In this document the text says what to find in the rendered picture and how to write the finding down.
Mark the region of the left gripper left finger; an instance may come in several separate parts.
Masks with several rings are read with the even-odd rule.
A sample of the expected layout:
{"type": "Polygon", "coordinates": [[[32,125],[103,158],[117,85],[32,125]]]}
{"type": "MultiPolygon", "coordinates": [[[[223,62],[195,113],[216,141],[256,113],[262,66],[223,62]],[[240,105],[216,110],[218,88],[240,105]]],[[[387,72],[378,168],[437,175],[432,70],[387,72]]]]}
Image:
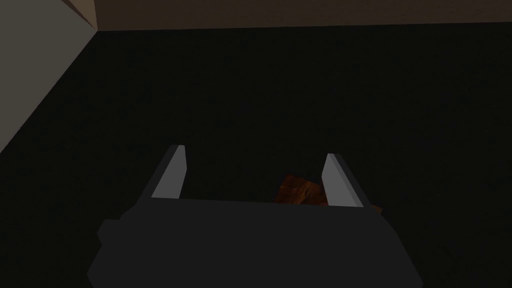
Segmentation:
{"type": "Polygon", "coordinates": [[[178,199],[186,173],[185,146],[172,145],[153,172],[139,199],[178,199]]]}

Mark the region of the brown wooden block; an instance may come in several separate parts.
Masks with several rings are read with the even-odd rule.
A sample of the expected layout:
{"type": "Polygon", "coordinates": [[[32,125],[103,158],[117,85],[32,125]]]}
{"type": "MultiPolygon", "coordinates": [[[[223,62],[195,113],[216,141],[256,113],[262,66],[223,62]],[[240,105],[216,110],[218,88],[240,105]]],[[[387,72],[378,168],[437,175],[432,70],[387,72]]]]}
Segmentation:
{"type": "Polygon", "coordinates": [[[381,207],[371,204],[371,208],[329,206],[322,185],[318,182],[306,180],[295,174],[286,174],[276,190],[272,199],[273,204],[292,205],[301,208],[315,208],[325,214],[338,215],[343,218],[379,218],[383,217],[381,207]]]}

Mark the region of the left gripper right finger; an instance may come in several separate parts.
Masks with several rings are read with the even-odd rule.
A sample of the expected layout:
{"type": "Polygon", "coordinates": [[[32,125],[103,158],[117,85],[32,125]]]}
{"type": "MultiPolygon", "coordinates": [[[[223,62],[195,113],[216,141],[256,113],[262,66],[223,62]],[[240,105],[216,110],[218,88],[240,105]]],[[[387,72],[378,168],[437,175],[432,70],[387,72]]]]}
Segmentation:
{"type": "Polygon", "coordinates": [[[321,182],[329,206],[372,207],[353,172],[338,153],[326,154],[321,182]]]}

